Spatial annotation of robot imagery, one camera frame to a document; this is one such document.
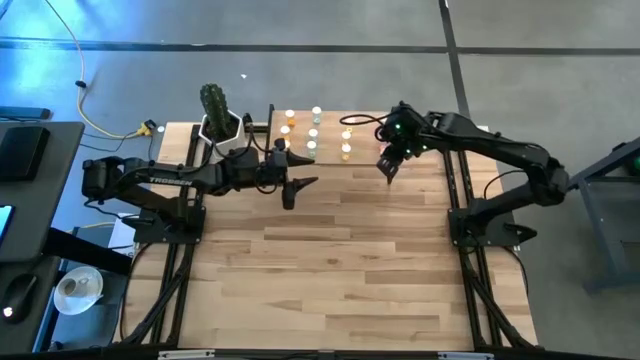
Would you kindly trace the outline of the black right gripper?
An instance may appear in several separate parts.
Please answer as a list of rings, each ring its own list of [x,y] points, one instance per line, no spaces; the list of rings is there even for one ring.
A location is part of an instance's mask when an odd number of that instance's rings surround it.
[[[374,136],[385,144],[380,150],[378,169],[387,173],[387,183],[391,184],[401,165],[396,160],[420,157],[422,153],[429,151],[420,135],[426,122],[411,105],[400,101],[388,114],[377,118],[377,123]]]

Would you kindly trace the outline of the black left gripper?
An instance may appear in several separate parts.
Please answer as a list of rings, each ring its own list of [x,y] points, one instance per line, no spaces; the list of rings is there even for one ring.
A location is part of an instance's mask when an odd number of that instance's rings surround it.
[[[293,210],[296,193],[306,186],[318,181],[318,177],[289,179],[288,167],[307,166],[315,163],[312,158],[297,155],[288,150],[286,140],[278,138],[275,145],[266,152],[266,158],[257,166],[254,175],[254,186],[262,194],[267,195],[281,187],[282,206],[285,210]]]

